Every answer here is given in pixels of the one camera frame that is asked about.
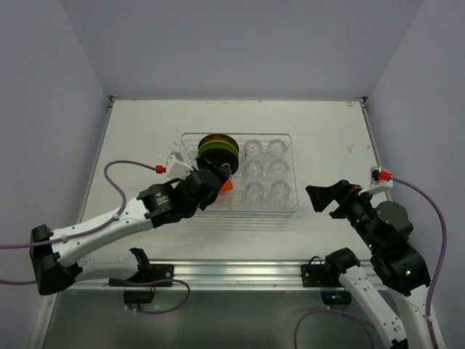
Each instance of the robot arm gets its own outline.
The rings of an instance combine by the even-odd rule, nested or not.
[[[179,159],[171,159],[171,163],[170,158],[169,176],[178,174],[184,179],[151,185],[128,201],[121,216],[115,209],[67,228],[51,231],[41,225],[32,230],[32,243],[59,238],[57,243],[35,246],[30,250],[39,294],[60,292],[76,281],[91,278],[131,278],[136,282],[146,279],[151,270],[143,250],[131,249],[111,260],[101,260],[92,252],[125,236],[192,217],[197,209],[204,210],[214,203],[230,176],[230,169],[201,156],[197,158],[198,169],[183,166]],[[85,233],[111,218],[113,221],[104,228]]]
[[[332,284],[339,282],[357,300],[378,332],[384,348],[407,348],[402,321],[368,280],[360,261],[350,249],[340,249],[326,256],[322,268]]]
[[[434,349],[428,331],[429,321],[434,329],[437,347],[446,349],[434,311],[432,316],[426,317],[426,293],[431,279],[423,257],[408,243],[413,226],[408,220],[407,211],[391,201],[382,202],[376,208],[371,206],[371,193],[379,193],[383,189],[392,187],[387,184],[389,179],[381,179],[380,174],[381,169],[372,169],[372,185],[366,189],[341,180],[331,187],[308,186],[307,192],[316,212],[322,212],[333,200],[336,201],[339,207],[334,212],[330,212],[330,216],[334,219],[349,220],[351,226],[371,250],[373,269],[382,283],[388,287],[405,325],[408,347]],[[386,332],[384,324],[395,325],[395,328],[400,330],[397,328],[397,322],[392,320],[393,312],[387,310],[386,307],[389,306],[381,296],[374,296],[373,292],[365,292],[365,287],[362,292],[360,284],[354,278],[363,280],[363,277],[360,271],[351,267],[353,265],[340,270],[337,274],[339,280],[336,280],[345,285],[365,308],[385,345],[388,345],[387,340],[393,337],[401,339],[404,327],[401,327],[401,332],[395,334]],[[381,314],[384,320],[380,329]]]

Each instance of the gray wall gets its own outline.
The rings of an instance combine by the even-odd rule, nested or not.
[[[55,0],[0,4],[0,243],[75,222],[108,100]],[[0,278],[32,279],[27,250],[0,251]],[[41,298],[0,285],[2,348],[25,348]]]
[[[465,1],[426,0],[369,98],[383,162],[431,193],[449,242],[434,297],[449,348],[465,348],[464,205]],[[416,229],[412,242],[433,270],[440,250],[434,211],[411,190],[395,188]]]
[[[125,98],[368,95],[421,0],[60,0]]]

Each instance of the white tabletop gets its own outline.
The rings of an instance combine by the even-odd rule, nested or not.
[[[340,179],[365,186],[376,166],[365,119],[356,102],[295,101],[115,101],[92,181],[84,220],[120,204],[105,181],[103,167],[129,159],[164,164],[179,151],[185,132],[287,133],[292,136],[299,211],[286,218],[194,217],[139,233],[101,251],[145,250],[149,258],[223,260],[305,260],[349,247],[361,260],[370,252],[346,220],[313,211],[307,185],[332,185]],[[164,175],[130,165],[115,165],[110,176],[128,197]],[[379,195],[373,205],[386,199]]]

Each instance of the black mounting bracket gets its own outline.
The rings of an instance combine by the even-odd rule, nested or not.
[[[155,297],[150,291],[124,291],[124,304],[150,304]]]
[[[407,338],[398,342],[397,340],[392,341],[392,347],[390,349],[408,349]]]
[[[174,265],[172,264],[151,264],[153,278],[155,280],[163,280],[166,279],[173,279],[174,276]],[[162,284],[157,285],[157,287],[171,287],[173,283],[164,282]]]
[[[332,281],[323,263],[302,264],[300,266],[303,287],[342,287],[338,281]]]

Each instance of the purple cable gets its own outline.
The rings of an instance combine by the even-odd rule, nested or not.
[[[178,280],[178,279],[175,279],[175,278],[164,278],[162,280],[145,282],[143,284],[139,284],[139,283],[136,283],[136,282],[125,281],[125,280],[121,280],[121,279],[119,279],[118,281],[120,281],[124,286],[141,286],[141,287],[144,287],[144,286],[156,286],[156,285],[159,285],[159,284],[165,284],[166,282],[177,282],[178,284],[183,284],[184,286],[186,286],[186,289],[187,289],[186,297],[184,297],[184,299],[181,302],[179,302],[177,305],[175,305],[174,307],[169,308],[169,309],[165,309],[165,310],[136,309],[136,311],[138,313],[150,314],[150,315],[160,315],[160,314],[170,313],[172,311],[175,311],[175,310],[181,308],[184,304],[186,304],[187,300],[190,297],[190,287],[187,284],[187,282],[185,282],[183,280]],[[130,305],[128,305],[128,307],[131,310],[135,309]]]
[[[426,295],[426,317],[431,316],[431,306],[432,306],[432,300],[433,300],[433,293],[434,289],[436,288],[437,280],[439,278],[439,274],[442,269],[442,264],[444,263],[444,257],[445,257],[445,249],[448,245],[448,231],[445,226],[445,219],[444,215],[442,214],[440,208],[438,205],[434,202],[431,196],[426,194],[422,189],[417,187],[416,185],[406,182],[404,180],[401,180],[400,178],[396,177],[391,177],[391,180],[394,182],[398,182],[400,184],[406,185],[409,188],[414,189],[417,193],[419,193],[421,196],[423,196],[434,208],[434,210],[437,213],[437,216],[439,217],[439,221],[441,223],[441,230],[442,230],[442,243],[441,243],[441,251],[439,253],[439,259],[437,260],[437,265],[436,265],[436,270],[434,271],[433,279],[431,280],[431,285],[429,286],[428,293]],[[433,348],[438,349],[439,346],[437,344],[436,340],[436,335],[434,334],[434,328],[432,322],[428,319],[427,320],[427,325],[428,325],[428,331],[429,331],[429,336],[431,337],[431,341],[433,343]]]
[[[294,349],[299,349],[297,346],[297,334],[299,332],[299,327],[302,324],[303,320],[305,320],[306,317],[313,315],[313,314],[318,314],[318,313],[332,313],[332,314],[338,314],[338,315],[343,315],[348,318],[351,318],[352,320],[355,320],[359,325],[361,325],[363,331],[368,335],[368,338],[370,340],[370,347],[371,349],[375,348],[375,342],[373,340],[373,336],[371,336],[370,332],[367,330],[367,327],[372,327],[374,326],[370,324],[368,321],[366,321],[363,318],[360,318],[358,316],[352,315],[350,313],[347,313],[342,310],[337,310],[337,309],[317,309],[317,310],[311,310],[308,313],[305,313],[302,315],[302,317],[297,321],[296,327],[294,328]]]
[[[109,162],[108,164],[106,164],[105,168],[103,169],[103,175],[105,176],[105,179],[110,183],[110,185],[112,187],[114,187],[116,189],[116,191],[118,191],[119,195],[121,196],[121,206],[119,207],[119,209],[117,211],[117,215],[121,215],[121,213],[123,213],[123,211],[124,211],[124,208],[126,207],[126,202],[127,202],[126,194],[124,194],[124,192],[120,188],[120,186],[117,185],[110,178],[110,176],[108,175],[108,169],[112,165],[115,165],[115,164],[137,165],[137,166],[144,167],[146,169],[151,169],[153,171],[156,171],[156,168],[152,167],[150,165],[147,165],[147,164],[143,164],[142,162],[132,161],[132,160],[115,160],[115,161],[112,161],[112,162]],[[111,217],[109,220],[102,223],[101,225],[98,225],[95,228],[83,231],[82,233],[69,235],[68,239],[71,240],[73,238],[81,238],[83,236],[88,236],[88,235],[90,235],[92,233],[95,233],[95,232],[97,232],[97,231],[99,231],[99,230],[101,230],[103,228],[108,227],[114,221],[115,221],[115,218]],[[0,245],[0,249],[28,249],[28,248],[31,248],[31,247],[40,247],[40,246],[52,245],[52,244],[56,244],[56,243],[61,242],[61,241],[62,241],[61,238],[54,238],[54,239],[50,239],[48,241],[33,242],[33,243],[29,243],[29,244]],[[32,281],[32,280],[31,281],[8,281],[8,280],[0,279],[0,284],[5,284],[5,285],[17,285],[17,286],[19,286],[19,285],[30,285],[30,284],[34,284],[34,283],[36,283],[36,282]]]
[[[10,285],[10,286],[25,286],[25,285],[35,285],[36,280],[29,280],[29,281],[12,281],[12,280],[4,280],[0,278],[0,284],[3,285]]]

